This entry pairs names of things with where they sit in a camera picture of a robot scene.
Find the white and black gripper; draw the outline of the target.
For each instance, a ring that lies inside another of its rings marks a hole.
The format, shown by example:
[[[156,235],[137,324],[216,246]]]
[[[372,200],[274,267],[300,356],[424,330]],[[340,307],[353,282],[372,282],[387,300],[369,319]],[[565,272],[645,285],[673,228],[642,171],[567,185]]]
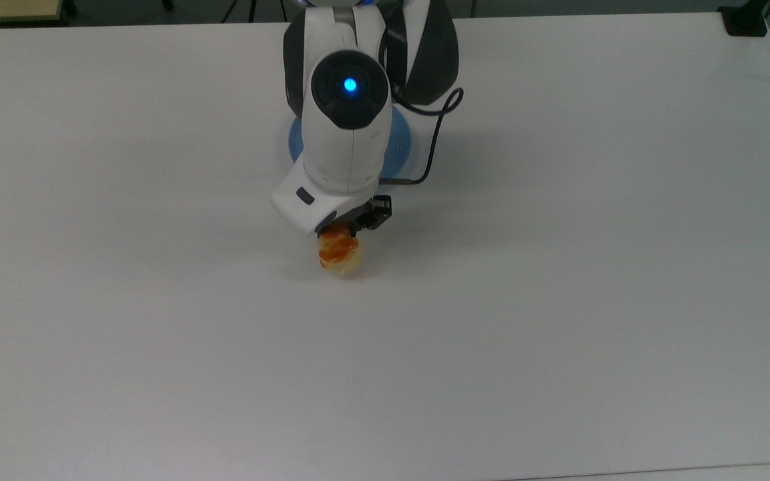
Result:
[[[375,195],[375,186],[352,194],[330,194],[318,188],[296,162],[270,195],[270,202],[284,219],[304,235],[317,238],[340,232],[340,222],[350,225],[351,234],[376,230],[393,215],[392,197]]]

